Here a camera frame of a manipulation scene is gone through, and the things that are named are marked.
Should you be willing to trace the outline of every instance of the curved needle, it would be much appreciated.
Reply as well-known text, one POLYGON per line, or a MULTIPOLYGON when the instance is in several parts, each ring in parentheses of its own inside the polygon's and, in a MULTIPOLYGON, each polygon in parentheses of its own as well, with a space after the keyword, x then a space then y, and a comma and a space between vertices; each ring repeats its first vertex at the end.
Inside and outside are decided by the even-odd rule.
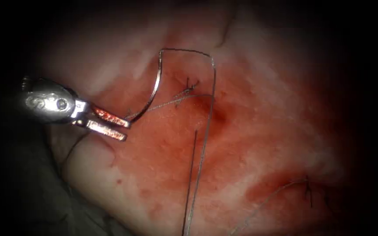
POLYGON ((136 122, 137 120, 139 120, 144 115, 144 113, 148 110, 148 108, 150 108, 151 103, 154 100, 155 94, 157 94, 158 86, 160 85, 161 72, 162 72, 162 68, 163 68, 163 66, 162 66, 163 50, 164 49, 160 50, 160 52, 159 52, 157 78, 155 80, 153 92, 151 93, 150 99, 148 100, 147 104, 145 104, 145 107, 132 120, 130 120, 130 123, 136 122))

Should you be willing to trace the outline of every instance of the dark background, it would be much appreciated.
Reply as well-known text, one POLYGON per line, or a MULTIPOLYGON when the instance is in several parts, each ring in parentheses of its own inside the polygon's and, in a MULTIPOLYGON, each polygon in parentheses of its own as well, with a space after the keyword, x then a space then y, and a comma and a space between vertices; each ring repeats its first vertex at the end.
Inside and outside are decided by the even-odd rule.
MULTIPOLYGON (((124 6, 131 7, 128 3, 124 3, 124 6)), ((378 169, 378 79, 373 76, 371 69, 375 64, 370 58, 378 54, 378 47, 374 41, 374 38, 378 37, 376 8, 363 3, 348 6, 345 3, 334 2, 313 5, 298 3, 287 6, 297 13, 298 18, 324 29, 321 34, 343 49, 344 59, 351 68, 351 83, 356 85, 355 92, 360 99, 360 103, 357 104, 357 124, 360 127, 363 149, 366 149, 367 153, 363 156, 363 162, 371 163, 368 165, 369 174, 375 174, 378 169)), ((11 97, 17 92, 16 85, 19 79, 32 73, 30 58, 48 29, 79 16, 77 12, 100 10, 102 7, 91 1, 1 3, 0 97, 11 97)), ((269 15, 272 21, 272 5, 261 4, 257 5, 256 9, 265 19, 269 15)), ((24 235, 25 226, 19 219, 23 208, 28 205, 27 199, 22 195, 27 183, 10 181, 12 176, 21 174, 11 168, 11 160, 25 155, 19 151, 19 147, 46 148, 45 137, 39 124, 24 120, 15 112, 12 113, 15 111, 13 104, 5 101, 0 103, 0 234, 24 235)), ((369 183, 368 194, 375 197, 377 191, 373 184, 369 183)), ((363 232, 378 231, 377 204, 375 198, 374 205, 368 206, 369 219, 362 222, 363 232)))

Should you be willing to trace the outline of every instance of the pink skin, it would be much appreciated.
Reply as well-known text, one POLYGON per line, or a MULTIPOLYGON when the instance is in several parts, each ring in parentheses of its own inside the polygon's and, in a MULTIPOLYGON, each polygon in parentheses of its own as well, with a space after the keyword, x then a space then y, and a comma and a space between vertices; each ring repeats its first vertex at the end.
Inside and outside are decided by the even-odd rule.
MULTIPOLYGON (((103 12, 51 38, 39 54, 40 68, 45 77, 125 116, 147 99, 159 49, 211 54, 215 104, 191 235, 227 235, 268 198, 237 235, 306 234, 347 224, 356 207, 350 202, 355 196, 346 194, 358 175, 352 165, 356 143, 344 119, 348 87, 328 79, 342 68, 252 20, 249 8, 239 9, 224 34, 231 10, 223 5, 103 12), (309 181, 272 195, 306 176, 309 181)), ((155 104, 184 90, 187 77, 189 85, 199 81, 192 94, 209 94, 211 72, 201 56, 170 53, 155 104)), ((192 183, 209 105, 210 98, 196 97, 150 111, 127 131, 125 143, 90 134, 67 160, 80 130, 53 126, 55 159, 71 186, 136 233, 179 235, 194 131, 192 183)))

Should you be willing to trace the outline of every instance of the metal instrument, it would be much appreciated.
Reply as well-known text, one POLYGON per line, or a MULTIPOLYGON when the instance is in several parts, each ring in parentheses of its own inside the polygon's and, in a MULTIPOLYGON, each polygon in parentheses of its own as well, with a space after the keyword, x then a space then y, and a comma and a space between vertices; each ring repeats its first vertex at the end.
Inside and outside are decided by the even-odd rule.
POLYGON ((21 85, 21 106, 29 117, 42 123, 70 123, 119 141, 126 141, 127 135, 115 128, 131 127, 149 108, 158 89, 157 77, 151 98, 146 106, 132 120, 120 118, 91 102, 80 99, 77 93, 54 81, 44 78, 24 77, 21 85))

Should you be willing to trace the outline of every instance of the skin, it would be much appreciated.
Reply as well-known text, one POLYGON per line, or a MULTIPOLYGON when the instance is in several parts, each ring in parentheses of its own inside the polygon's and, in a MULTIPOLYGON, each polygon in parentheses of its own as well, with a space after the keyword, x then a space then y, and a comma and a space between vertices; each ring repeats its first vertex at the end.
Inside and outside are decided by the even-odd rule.
MULTIPOLYGON (((348 231, 366 199, 347 68, 331 48, 306 44, 311 34, 296 23, 274 28, 254 13, 225 4, 113 7, 50 32, 35 60, 40 74, 122 117, 146 102, 161 48, 208 53, 217 69, 208 136, 210 97, 146 113, 122 130, 126 142, 91 133, 68 158, 83 130, 50 126, 63 178, 137 234, 180 235, 197 131, 192 193, 207 145, 191 235, 228 235, 255 210, 234 235, 348 231)), ((189 87, 198 82, 188 94, 211 93, 207 58, 168 53, 163 67, 154 105, 187 89, 187 78, 189 87)))

